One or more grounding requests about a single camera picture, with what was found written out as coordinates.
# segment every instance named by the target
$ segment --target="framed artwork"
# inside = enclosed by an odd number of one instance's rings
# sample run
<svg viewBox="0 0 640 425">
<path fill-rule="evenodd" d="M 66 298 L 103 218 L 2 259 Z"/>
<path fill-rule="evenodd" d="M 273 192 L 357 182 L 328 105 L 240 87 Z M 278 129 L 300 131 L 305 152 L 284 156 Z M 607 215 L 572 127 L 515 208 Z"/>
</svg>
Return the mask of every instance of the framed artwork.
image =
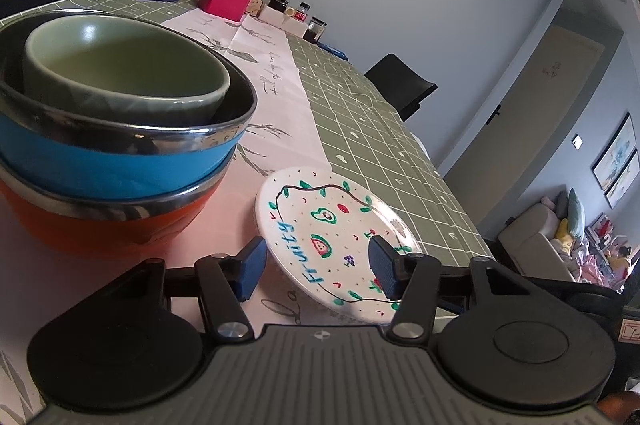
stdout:
<svg viewBox="0 0 640 425">
<path fill-rule="evenodd" d="M 596 175 L 604 192 L 608 191 L 616 181 L 618 174 L 622 171 L 635 148 L 636 134 L 634 133 L 634 125 L 631 122 L 631 114 L 626 113 L 625 119 L 620 124 L 616 134 L 593 166 L 593 173 Z"/>
<path fill-rule="evenodd" d="M 631 159 L 626 166 L 622 169 L 620 176 L 613 183 L 612 187 L 607 192 L 607 201 L 611 208 L 615 208 L 620 201 L 620 198 L 625 195 L 626 190 L 630 187 L 633 180 L 636 179 L 640 172 L 640 160 L 638 159 L 638 151 L 635 150 L 631 155 Z"/>
</svg>

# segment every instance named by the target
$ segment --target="hand-painted plate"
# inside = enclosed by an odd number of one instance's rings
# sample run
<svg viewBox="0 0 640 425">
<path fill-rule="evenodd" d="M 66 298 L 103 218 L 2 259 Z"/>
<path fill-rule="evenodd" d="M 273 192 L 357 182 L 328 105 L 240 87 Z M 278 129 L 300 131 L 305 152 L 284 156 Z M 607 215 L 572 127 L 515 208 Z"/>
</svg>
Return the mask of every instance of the hand-painted plate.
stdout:
<svg viewBox="0 0 640 425">
<path fill-rule="evenodd" d="M 313 299 L 353 319 L 391 321 L 398 303 L 369 268 L 369 239 L 381 235 L 400 253 L 422 251 L 384 201 L 339 174 L 293 167 L 264 181 L 255 214 L 273 257 Z"/>
</svg>

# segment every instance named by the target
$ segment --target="round black disc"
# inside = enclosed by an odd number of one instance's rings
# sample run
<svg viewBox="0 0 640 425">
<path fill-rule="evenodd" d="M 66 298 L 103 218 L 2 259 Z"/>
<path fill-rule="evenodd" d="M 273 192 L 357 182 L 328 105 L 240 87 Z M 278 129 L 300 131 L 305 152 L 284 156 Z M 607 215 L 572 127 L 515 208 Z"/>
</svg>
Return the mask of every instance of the round black disc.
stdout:
<svg viewBox="0 0 640 425">
<path fill-rule="evenodd" d="M 42 328 L 27 352 L 47 400 L 101 412 L 161 399 L 191 378 L 201 358 L 202 340 L 187 321 L 126 304 L 82 319 L 66 313 Z"/>
<path fill-rule="evenodd" d="M 461 387 L 503 407 L 551 410 L 595 398 L 614 365 L 607 334 L 564 305 L 494 297 L 440 334 L 437 354 Z"/>
</svg>

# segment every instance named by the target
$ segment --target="blue bowl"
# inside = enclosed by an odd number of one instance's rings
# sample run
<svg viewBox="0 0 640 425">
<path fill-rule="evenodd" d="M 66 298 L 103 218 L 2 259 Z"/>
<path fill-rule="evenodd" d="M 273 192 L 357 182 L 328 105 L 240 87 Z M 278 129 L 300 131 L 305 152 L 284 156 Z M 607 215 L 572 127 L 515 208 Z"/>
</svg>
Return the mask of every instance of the blue bowl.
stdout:
<svg viewBox="0 0 640 425">
<path fill-rule="evenodd" d="M 53 18 L 87 13 L 39 13 L 0 30 L 0 154 L 9 166 L 44 190 L 96 200 L 158 196 L 209 175 L 238 142 L 257 105 L 249 79 L 218 53 L 230 86 L 207 126 L 97 120 L 22 94 L 22 49 L 31 31 Z"/>
</svg>

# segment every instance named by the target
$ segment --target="ribbed gray surface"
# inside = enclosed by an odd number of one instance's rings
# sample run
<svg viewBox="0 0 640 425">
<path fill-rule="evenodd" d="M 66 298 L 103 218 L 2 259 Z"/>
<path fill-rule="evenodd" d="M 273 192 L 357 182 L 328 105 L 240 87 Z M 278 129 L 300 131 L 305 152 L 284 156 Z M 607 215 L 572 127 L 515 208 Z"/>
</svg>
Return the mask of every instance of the ribbed gray surface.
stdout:
<svg viewBox="0 0 640 425">
<path fill-rule="evenodd" d="M 270 326 L 252 344 L 221 349 L 196 383 L 158 405 L 110 416 L 82 415 L 50 406 L 31 423 L 605 425 L 608 422 L 592 408 L 555 417 L 522 417 L 482 407 L 447 385 L 427 352 L 389 344 L 375 328 Z"/>
</svg>

